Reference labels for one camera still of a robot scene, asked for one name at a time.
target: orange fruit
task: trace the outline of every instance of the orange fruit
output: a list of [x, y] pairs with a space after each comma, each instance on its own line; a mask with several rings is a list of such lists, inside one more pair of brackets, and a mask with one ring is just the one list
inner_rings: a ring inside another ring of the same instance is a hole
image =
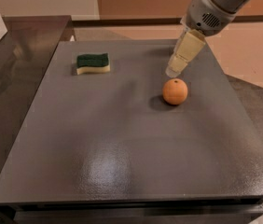
[[183, 103], [187, 98], [187, 93], [187, 84], [179, 78], [170, 79], [162, 88], [163, 99], [170, 105]]

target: dark table surface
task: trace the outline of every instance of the dark table surface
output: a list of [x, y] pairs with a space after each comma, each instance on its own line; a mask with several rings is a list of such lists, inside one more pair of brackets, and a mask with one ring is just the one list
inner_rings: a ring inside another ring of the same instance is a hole
[[[162, 101], [174, 44], [61, 43], [0, 174], [0, 204], [263, 198], [261, 135], [208, 47], [182, 76], [187, 100]], [[112, 71], [75, 76], [76, 56], [93, 52], [109, 52]]]
[[4, 18], [0, 40], [0, 172], [70, 16]]

